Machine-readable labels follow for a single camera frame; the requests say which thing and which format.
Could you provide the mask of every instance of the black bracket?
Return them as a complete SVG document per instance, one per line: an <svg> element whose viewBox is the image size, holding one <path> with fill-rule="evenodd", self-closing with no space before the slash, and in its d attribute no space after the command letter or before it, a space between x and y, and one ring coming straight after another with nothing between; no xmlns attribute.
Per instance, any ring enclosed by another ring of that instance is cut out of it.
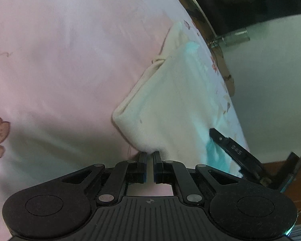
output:
<svg viewBox="0 0 301 241"><path fill-rule="evenodd" d="M301 168L301 157L291 152L276 175L266 171L263 164L240 144L223 136L216 129L210 129L209 135L241 167L240 172L252 182L284 192Z"/></svg>
<svg viewBox="0 0 301 241"><path fill-rule="evenodd" d="M146 180L145 153L114 168L94 164L9 197L11 241L290 240L297 209L280 192L204 164L163 162L159 152L153 161L154 182L174 196L126 196Z"/></svg>

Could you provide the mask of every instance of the folded cloth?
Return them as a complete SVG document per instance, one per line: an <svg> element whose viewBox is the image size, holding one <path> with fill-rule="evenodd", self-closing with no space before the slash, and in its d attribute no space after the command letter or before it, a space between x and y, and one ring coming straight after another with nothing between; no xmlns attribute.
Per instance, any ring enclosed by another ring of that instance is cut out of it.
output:
<svg viewBox="0 0 301 241"><path fill-rule="evenodd" d="M113 120L140 151L160 151L163 160L179 161L188 168L203 163L239 175L239 166L209 137L212 127L228 137L234 132L199 48L176 23L162 53L115 109Z"/></svg>

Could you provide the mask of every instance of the bedding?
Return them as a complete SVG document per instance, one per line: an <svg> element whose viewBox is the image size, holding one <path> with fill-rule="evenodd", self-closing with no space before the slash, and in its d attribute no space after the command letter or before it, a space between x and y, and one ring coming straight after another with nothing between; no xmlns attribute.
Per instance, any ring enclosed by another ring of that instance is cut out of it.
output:
<svg viewBox="0 0 301 241"><path fill-rule="evenodd" d="M219 102L208 68L200 45L175 23L161 54L115 109L113 121L140 151L159 151L162 160L187 168L206 164L239 176L240 167L209 136L216 128L234 137L228 105Z"/></svg>
<svg viewBox="0 0 301 241"><path fill-rule="evenodd" d="M135 150L112 121L175 22L199 44L207 75L246 147L223 78L178 0L0 0L1 216L13 193Z"/></svg>

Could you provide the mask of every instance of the blue stain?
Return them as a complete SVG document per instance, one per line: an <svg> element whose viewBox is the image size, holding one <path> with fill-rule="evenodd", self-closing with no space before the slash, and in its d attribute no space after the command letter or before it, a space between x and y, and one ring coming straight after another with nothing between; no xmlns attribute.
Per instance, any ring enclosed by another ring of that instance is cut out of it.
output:
<svg viewBox="0 0 301 241"><path fill-rule="evenodd" d="M226 153L210 138L206 144L207 161L206 164L226 173L229 172L229 160L226 159Z"/></svg>

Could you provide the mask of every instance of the pink bedsheet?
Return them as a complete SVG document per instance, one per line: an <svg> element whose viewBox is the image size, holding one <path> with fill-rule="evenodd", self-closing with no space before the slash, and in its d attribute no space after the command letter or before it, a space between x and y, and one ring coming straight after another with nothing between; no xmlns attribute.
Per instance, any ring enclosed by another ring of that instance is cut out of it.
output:
<svg viewBox="0 0 301 241"><path fill-rule="evenodd" d="M0 241L10 238L2 205L16 191L135 154L111 114L176 21L214 65L178 0L0 0L0 118L10 122L0 143ZM223 79L211 72L223 100Z"/></svg>

